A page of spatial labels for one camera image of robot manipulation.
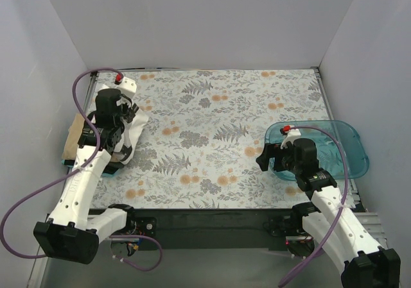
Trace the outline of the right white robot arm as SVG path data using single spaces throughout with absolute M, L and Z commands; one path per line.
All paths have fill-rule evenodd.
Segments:
M 340 273 L 343 287 L 399 287 L 401 259 L 393 249 L 385 249 L 343 203 L 343 194 L 334 178 L 319 165 L 315 143 L 296 139 L 265 144 L 256 162 L 266 171 L 274 160 L 275 171 L 289 171 L 309 196 L 311 203 L 291 218 L 298 235 L 311 235 Z

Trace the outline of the white t shirt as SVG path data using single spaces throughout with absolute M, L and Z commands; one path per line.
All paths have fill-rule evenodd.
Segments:
M 98 89 L 98 91 L 100 91 L 101 89 L 116 89 L 116 86 L 102 85 Z M 92 111 L 92 113 L 89 115 L 92 118 L 93 124 L 95 123 L 94 111 Z M 139 107 L 139 110 L 137 111 L 133 121 L 130 124 L 126 124 L 124 131 L 119 128 L 113 130 L 96 128 L 101 137 L 101 147 L 103 149 L 106 149 L 111 154 L 111 162 L 121 162 L 123 165 L 126 165 L 129 163 L 129 161 L 131 161 L 136 150 L 136 145 L 139 137 L 142 134 L 143 128 L 145 127 L 147 122 L 148 116 Z

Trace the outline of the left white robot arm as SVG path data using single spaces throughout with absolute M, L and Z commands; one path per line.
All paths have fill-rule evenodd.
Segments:
M 102 241 L 113 233 L 131 236 L 137 228 L 133 207 L 114 204 L 88 220 L 89 209 L 100 177 L 112 157 L 123 165 L 134 155 L 146 119 L 132 101 L 134 87 L 98 91 L 95 111 L 83 126 L 74 160 L 74 175 L 45 223 L 38 222 L 33 234 L 47 257 L 81 264 L 92 262 Z

